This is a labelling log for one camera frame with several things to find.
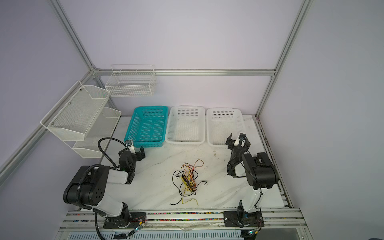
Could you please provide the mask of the middle white plastic basket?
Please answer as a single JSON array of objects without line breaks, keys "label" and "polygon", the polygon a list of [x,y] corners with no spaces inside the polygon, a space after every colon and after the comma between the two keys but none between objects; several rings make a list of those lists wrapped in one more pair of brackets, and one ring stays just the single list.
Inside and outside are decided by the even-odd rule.
[{"label": "middle white plastic basket", "polygon": [[176,146],[199,146],[206,140],[206,112],[200,106],[170,109],[165,141]]}]

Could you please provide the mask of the right white plastic basket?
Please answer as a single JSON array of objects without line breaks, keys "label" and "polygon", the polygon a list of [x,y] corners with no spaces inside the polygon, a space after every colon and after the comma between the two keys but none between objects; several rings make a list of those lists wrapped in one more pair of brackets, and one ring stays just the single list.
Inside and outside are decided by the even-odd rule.
[{"label": "right white plastic basket", "polygon": [[236,139],[246,133],[242,112],[233,108],[207,109],[207,141],[212,147],[227,147],[227,138]]}]

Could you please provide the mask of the white mesh shelf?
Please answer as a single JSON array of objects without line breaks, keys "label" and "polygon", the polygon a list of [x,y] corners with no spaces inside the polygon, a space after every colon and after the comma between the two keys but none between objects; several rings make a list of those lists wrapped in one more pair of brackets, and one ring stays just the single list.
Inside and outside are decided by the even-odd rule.
[{"label": "white mesh shelf", "polygon": [[110,91],[76,82],[40,124],[63,142],[84,141],[110,98]]},{"label": "white mesh shelf", "polygon": [[101,158],[98,142],[101,138],[113,135],[120,117],[120,111],[104,107],[85,140],[76,142],[72,149],[84,159]]}]

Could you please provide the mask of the upper white mesh shelf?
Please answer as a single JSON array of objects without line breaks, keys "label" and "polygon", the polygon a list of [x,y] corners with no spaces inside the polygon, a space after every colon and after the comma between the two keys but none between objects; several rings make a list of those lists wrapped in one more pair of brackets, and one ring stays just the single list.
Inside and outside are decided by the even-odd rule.
[{"label": "upper white mesh shelf", "polygon": [[63,142],[84,141],[110,98],[110,91],[76,82],[40,124]]}]

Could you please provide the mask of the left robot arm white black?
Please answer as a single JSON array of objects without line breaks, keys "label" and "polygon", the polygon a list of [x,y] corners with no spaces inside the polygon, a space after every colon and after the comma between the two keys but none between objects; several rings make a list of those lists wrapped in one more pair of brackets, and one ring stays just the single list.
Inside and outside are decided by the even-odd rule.
[{"label": "left robot arm white black", "polygon": [[[105,140],[118,142],[124,148],[118,152],[119,163],[116,164],[101,143]],[[130,224],[132,215],[126,203],[120,202],[106,193],[108,184],[130,185],[135,177],[138,161],[146,158],[145,149],[141,146],[135,150],[133,140],[120,141],[112,137],[101,138],[98,148],[102,155],[112,163],[111,166],[95,164],[82,166],[77,171],[64,191],[63,200],[66,204],[92,211],[106,220],[117,220],[123,228]]]}]

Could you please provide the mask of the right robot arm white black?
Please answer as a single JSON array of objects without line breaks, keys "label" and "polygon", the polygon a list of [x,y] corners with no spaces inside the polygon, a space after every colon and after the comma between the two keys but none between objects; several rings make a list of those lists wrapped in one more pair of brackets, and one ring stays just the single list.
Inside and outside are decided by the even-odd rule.
[{"label": "right robot arm white black", "polygon": [[232,139],[232,135],[229,135],[226,145],[231,150],[230,160],[227,164],[227,175],[239,178],[236,167],[242,165],[245,170],[244,178],[252,187],[250,196],[239,202],[237,207],[238,220],[254,219],[261,214],[261,203],[268,190],[279,182],[277,170],[267,153],[261,152],[253,156],[249,152],[251,143],[244,133],[240,133],[235,140]]}]

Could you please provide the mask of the aluminium frame back bar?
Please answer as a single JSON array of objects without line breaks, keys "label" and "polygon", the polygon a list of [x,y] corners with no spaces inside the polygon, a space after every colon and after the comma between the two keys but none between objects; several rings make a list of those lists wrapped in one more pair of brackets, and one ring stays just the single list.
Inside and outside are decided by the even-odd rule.
[{"label": "aluminium frame back bar", "polygon": [[113,73],[148,73],[156,76],[274,76],[273,69],[98,69],[98,76],[109,76]]}]

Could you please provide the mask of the teal plastic basket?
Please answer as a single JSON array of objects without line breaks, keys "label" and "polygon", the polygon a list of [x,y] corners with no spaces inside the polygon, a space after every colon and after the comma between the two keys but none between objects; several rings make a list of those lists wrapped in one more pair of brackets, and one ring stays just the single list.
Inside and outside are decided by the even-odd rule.
[{"label": "teal plastic basket", "polygon": [[165,141],[168,116],[167,106],[135,108],[124,141],[131,140],[136,148],[161,147]]}]

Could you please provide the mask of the white plastic basket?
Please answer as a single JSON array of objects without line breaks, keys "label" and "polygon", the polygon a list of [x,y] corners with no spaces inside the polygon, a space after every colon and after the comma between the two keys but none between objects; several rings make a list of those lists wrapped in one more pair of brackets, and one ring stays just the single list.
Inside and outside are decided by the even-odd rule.
[{"label": "white plastic basket", "polygon": [[170,109],[165,141],[176,146],[199,146],[206,140],[206,112],[200,106]]},{"label": "white plastic basket", "polygon": [[212,147],[227,147],[227,138],[236,139],[246,133],[242,112],[233,108],[207,109],[207,141]]}]

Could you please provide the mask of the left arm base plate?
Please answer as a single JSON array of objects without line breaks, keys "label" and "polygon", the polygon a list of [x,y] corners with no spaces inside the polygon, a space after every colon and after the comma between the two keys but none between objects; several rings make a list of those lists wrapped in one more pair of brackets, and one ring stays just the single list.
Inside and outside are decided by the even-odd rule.
[{"label": "left arm base plate", "polygon": [[147,214],[145,212],[130,213],[131,218],[129,221],[124,220],[122,217],[107,217],[103,225],[104,229],[134,229],[139,226],[140,222],[146,220]]}]

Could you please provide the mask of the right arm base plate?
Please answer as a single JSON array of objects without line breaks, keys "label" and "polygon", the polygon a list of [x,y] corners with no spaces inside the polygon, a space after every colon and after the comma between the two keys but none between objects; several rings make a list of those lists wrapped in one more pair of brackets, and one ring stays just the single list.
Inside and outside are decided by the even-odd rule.
[{"label": "right arm base plate", "polygon": [[264,227],[264,217],[261,211],[253,213],[244,212],[242,214],[236,211],[224,211],[225,227]]}]

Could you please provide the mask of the lower white mesh shelf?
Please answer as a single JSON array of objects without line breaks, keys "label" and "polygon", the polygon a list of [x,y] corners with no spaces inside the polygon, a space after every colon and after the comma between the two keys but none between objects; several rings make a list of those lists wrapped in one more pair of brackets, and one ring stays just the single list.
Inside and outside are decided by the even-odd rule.
[{"label": "lower white mesh shelf", "polygon": [[85,140],[76,142],[72,149],[84,159],[101,158],[98,142],[101,138],[113,135],[120,117],[120,111],[104,107]]}]

